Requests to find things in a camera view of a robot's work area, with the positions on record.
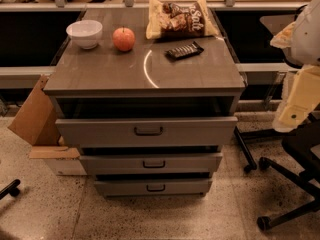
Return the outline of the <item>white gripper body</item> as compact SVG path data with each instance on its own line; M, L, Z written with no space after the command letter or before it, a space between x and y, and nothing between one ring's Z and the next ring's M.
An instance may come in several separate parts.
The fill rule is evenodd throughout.
M296 129L320 104L320 67L305 65L285 81L282 101L272 127L277 132Z

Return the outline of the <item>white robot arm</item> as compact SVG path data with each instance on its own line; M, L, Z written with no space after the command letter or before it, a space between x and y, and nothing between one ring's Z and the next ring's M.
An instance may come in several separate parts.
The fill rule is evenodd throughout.
M270 45L288 48L291 58L302 64L272 123L276 131L289 132L320 104L320 0L312 0Z

